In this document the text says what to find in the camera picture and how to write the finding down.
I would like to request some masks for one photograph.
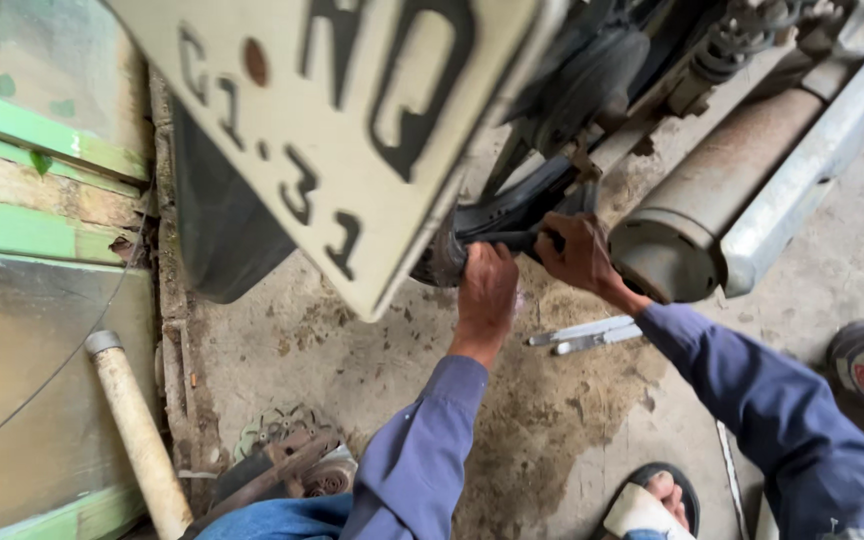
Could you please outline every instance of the wire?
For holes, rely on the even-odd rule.
[[[11,414],[6,416],[5,420],[0,422],[0,430],[7,423],[9,423],[10,420],[16,418],[16,415],[23,409],[25,409],[25,406],[29,405],[29,403],[33,399],[36,399],[36,396],[38,396],[39,393],[42,392],[42,390],[44,390],[45,387],[49,385],[49,383],[52,383],[52,380],[56,377],[56,375],[58,375],[59,372],[61,372],[63,368],[68,365],[69,362],[72,362],[72,359],[75,357],[76,353],[78,353],[78,351],[82,349],[82,346],[86,344],[86,340],[89,339],[89,336],[91,336],[92,333],[95,332],[95,329],[99,327],[99,324],[102,323],[103,317],[105,317],[106,312],[109,311],[109,306],[113,304],[115,296],[119,294],[119,289],[122,288],[122,283],[126,281],[126,275],[128,275],[129,270],[131,270],[135,266],[138,248],[143,245],[142,233],[145,231],[145,224],[149,221],[149,211],[152,209],[152,189],[154,187],[154,184],[155,183],[153,182],[152,185],[149,186],[149,191],[147,191],[147,193],[149,193],[149,200],[145,203],[145,213],[142,214],[142,223],[138,227],[138,240],[136,240],[135,245],[132,246],[132,251],[131,254],[128,256],[128,262],[126,263],[126,267],[124,270],[122,270],[122,274],[119,276],[119,281],[115,283],[115,288],[112,289],[112,294],[108,296],[108,301],[105,303],[105,307],[102,308],[102,312],[99,313],[99,318],[95,320],[95,323],[85,333],[85,337],[81,338],[81,341],[78,342],[78,347],[76,347],[75,350],[72,350],[69,355],[66,356],[66,359],[62,361],[62,363],[58,364],[58,367],[55,368],[55,371],[52,372],[52,374],[50,374],[49,377],[46,378],[45,381],[42,382],[42,384],[38,388],[35,388],[35,391],[32,392],[28,398],[22,401],[22,404],[18,405],[18,407],[16,407],[14,411],[11,411]]]

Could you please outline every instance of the man's left hand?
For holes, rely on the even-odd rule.
[[[468,246],[468,260],[459,286],[459,324],[448,348],[486,369],[512,329],[516,309],[519,266],[505,244],[486,242]]]

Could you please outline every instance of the hand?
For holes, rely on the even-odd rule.
[[[519,266],[505,244],[468,246],[468,260],[459,286],[459,324],[448,348],[450,355],[471,357],[486,369],[512,329]]]
[[[562,252],[548,232],[565,240]],[[638,315],[652,300],[629,289],[609,259],[606,227],[595,214],[568,217],[549,212],[542,219],[542,229],[535,240],[535,252],[553,278],[595,294],[619,310]]]

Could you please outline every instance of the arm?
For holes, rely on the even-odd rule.
[[[464,463],[473,448],[475,413],[493,359],[512,327],[518,280],[519,268],[505,246],[469,246],[448,355],[418,399],[369,442],[342,539],[450,537]]]
[[[551,214],[544,224],[565,239],[563,252],[547,236],[535,244],[549,274],[635,317],[762,470],[784,538],[864,530],[864,433],[839,412],[821,376],[687,306],[629,290],[594,216]]]

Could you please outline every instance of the jeans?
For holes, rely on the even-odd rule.
[[[353,494],[273,498],[225,514],[198,540],[334,540],[353,509]],[[630,530],[622,540],[665,540],[654,530]]]

